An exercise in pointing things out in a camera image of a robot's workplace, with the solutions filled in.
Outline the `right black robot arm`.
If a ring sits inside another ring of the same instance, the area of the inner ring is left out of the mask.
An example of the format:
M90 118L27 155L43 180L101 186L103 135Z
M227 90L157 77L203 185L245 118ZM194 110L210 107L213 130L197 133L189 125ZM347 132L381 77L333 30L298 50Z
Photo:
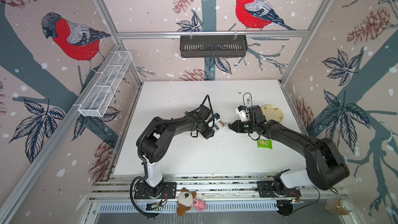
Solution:
M305 158L306 167L285 170L274 177L273 191L284 196L296 187L315 186L329 190L349 177L349 169L338 148L329 138L311 138L286 128L276 120L267 120L258 105L236 109L240 119L229 124L236 133L256 133L260 138L277 141L295 150Z

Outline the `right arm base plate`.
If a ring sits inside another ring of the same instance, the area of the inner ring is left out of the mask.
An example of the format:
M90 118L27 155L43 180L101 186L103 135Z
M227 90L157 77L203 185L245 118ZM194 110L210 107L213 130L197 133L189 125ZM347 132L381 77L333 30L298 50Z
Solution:
M296 188L286 188L278 181L257 181L256 191L260 198L300 198L300 190Z

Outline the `cream ceramic plate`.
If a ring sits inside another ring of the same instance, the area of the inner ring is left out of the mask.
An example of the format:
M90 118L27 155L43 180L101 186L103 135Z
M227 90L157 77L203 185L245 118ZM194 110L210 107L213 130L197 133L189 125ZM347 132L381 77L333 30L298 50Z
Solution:
M282 122L284 119L283 111L275 105L265 104L261 106L261 111L266 120L275 120L277 122Z

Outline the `green snack packet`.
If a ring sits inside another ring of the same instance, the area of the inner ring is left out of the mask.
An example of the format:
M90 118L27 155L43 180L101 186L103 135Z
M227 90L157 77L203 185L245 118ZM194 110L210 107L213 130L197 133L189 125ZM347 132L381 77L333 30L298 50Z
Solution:
M273 149L272 140L258 139L257 140L257 145L258 145L258 148Z

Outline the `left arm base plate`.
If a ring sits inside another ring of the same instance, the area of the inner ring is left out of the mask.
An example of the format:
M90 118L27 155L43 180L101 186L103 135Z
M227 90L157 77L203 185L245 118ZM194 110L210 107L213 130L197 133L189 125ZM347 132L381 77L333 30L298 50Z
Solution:
M134 189L134 199L175 199L177 184L175 182L161 181L157 186L151 187L146 182L137 183Z

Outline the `pink plush toy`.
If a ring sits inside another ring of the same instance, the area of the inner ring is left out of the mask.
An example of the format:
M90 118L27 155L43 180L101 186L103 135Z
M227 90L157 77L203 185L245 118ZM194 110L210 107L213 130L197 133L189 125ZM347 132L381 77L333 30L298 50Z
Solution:
M200 200L200 199L194 199L193 200L193 207L198 211L198 212L202 212L203 210L206 209L206 204L204 201Z

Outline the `amber plastic jar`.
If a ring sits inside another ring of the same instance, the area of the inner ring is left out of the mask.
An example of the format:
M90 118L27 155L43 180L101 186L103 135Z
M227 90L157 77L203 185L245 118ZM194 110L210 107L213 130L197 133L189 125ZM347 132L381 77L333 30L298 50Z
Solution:
M336 216L349 215L354 211L353 204L348 199L342 198L327 199L324 208Z

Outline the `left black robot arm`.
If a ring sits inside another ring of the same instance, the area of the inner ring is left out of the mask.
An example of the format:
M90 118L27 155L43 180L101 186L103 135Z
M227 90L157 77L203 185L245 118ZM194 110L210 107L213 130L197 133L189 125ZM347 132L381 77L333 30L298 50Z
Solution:
M192 138L199 134L210 139L214 136L216 119L210 96L206 95L200 106L183 117L162 119L155 117L136 142L137 154L144 166L143 177L137 177L137 184L143 187L144 196L156 198L163 191L163 175L160 161L165 156L174 136L189 132Z

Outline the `white red remote control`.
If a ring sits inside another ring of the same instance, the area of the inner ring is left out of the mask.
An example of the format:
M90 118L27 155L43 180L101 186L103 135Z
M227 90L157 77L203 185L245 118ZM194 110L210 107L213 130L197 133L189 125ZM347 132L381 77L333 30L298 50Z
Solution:
M224 127L226 127L227 125L221 121L221 120L217 120L214 124L213 130L215 132L215 134L217 134L218 132L220 132Z

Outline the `brown white plush dog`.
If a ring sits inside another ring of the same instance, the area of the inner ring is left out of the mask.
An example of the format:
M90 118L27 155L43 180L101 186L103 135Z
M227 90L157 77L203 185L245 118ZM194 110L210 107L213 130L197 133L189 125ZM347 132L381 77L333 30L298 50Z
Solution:
M187 188L182 188L177 199L177 215L183 216L186 211L189 211L194 204L194 199L197 193L189 191Z

